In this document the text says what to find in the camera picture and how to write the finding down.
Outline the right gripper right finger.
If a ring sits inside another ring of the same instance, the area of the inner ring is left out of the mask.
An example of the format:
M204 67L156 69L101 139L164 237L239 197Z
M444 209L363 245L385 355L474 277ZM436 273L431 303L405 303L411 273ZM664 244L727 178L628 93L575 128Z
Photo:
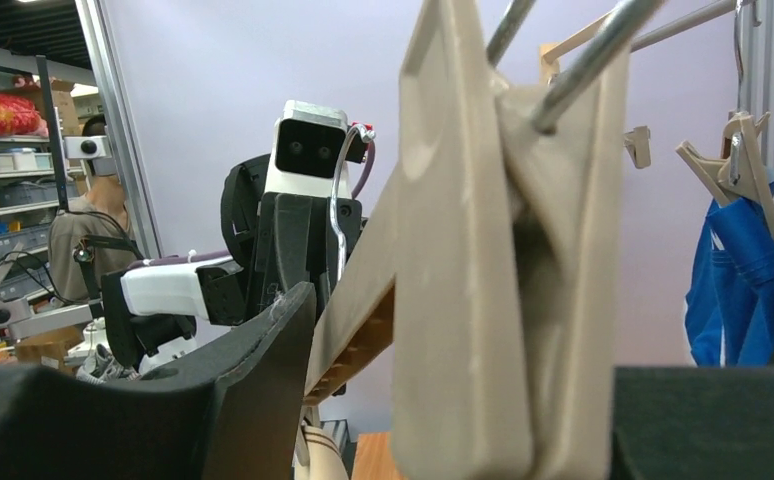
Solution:
M774 479L774 367L619 367L611 479Z

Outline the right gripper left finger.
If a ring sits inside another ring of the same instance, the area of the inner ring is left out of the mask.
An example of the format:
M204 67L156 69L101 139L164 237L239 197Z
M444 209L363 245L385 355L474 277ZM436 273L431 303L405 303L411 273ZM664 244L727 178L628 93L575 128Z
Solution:
M287 479L315 326L302 282L140 379L0 365L0 479Z

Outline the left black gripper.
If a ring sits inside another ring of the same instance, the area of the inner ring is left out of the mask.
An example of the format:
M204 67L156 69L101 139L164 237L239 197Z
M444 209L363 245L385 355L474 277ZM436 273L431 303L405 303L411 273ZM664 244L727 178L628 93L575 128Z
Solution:
M329 199L269 192L263 195L247 290L255 316L300 282L315 286L321 315L338 283L338 243Z

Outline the beige clip hanger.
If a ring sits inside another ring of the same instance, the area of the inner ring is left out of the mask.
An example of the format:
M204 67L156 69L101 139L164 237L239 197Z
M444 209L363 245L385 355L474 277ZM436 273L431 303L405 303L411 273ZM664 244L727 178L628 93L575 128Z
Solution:
M472 1L423 3L399 74L399 155L319 319L303 401L394 350L410 479L604 479L632 38L621 1L550 85L494 66Z

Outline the beige underwear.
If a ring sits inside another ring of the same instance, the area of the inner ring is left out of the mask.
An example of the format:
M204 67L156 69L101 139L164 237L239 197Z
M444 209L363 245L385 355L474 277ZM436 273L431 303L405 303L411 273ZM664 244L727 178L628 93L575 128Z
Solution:
M322 428L316 406L303 406L295 437L294 480L349 480L341 449Z

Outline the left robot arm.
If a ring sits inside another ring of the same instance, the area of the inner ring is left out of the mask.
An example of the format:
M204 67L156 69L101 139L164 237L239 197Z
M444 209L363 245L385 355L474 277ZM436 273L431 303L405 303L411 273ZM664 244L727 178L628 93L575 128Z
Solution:
M220 199L225 251L139 260L103 277L114 356L151 370L164 345L194 336L196 319L238 327L280 307L299 283L313 289L316 323L337 284L336 233L352 250L364 222L347 167L278 170L268 154L236 165Z

